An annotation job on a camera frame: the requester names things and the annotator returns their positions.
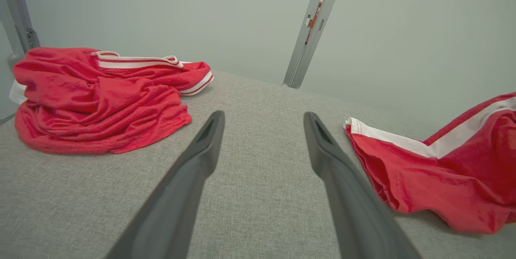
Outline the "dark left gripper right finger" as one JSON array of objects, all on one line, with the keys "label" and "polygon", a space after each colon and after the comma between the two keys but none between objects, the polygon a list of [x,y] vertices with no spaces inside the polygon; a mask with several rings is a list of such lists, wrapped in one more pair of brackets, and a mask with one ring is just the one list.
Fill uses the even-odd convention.
[{"label": "dark left gripper right finger", "polygon": [[310,162],[324,182],[343,259],[420,259],[387,206],[314,112],[304,114]]}]

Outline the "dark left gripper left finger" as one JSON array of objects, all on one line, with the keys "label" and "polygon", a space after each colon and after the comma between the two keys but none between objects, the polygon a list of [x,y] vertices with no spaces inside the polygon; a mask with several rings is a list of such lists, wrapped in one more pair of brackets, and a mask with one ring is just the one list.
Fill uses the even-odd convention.
[{"label": "dark left gripper left finger", "polygon": [[225,113],[213,112],[107,254],[108,259],[187,257],[206,179],[221,151]]}]

